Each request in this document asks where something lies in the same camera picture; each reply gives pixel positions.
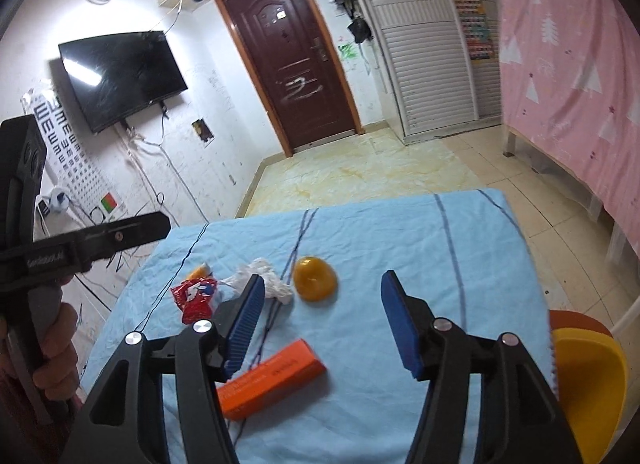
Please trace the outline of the person's left hand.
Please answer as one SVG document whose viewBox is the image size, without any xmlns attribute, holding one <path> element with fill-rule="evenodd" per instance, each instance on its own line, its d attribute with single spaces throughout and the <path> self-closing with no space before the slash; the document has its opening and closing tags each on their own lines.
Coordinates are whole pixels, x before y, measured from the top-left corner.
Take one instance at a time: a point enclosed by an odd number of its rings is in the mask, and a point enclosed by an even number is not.
<svg viewBox="0 0 640 464">
<path fill-rule="evenodd" d="M 72 338 L 76 332 L 77 313 L 69 303 L 62 303 L 58 317 L 40 343 L 47 362 L 34 373 L 35 386 L 52 401 L 74 399 L 79 387 L 78 356 Z M 1 403 L 7 406 L 17 398 L 13 387 L 16 372 L 6 348 L 6 320 L 1 319 Z"/>
</svg>

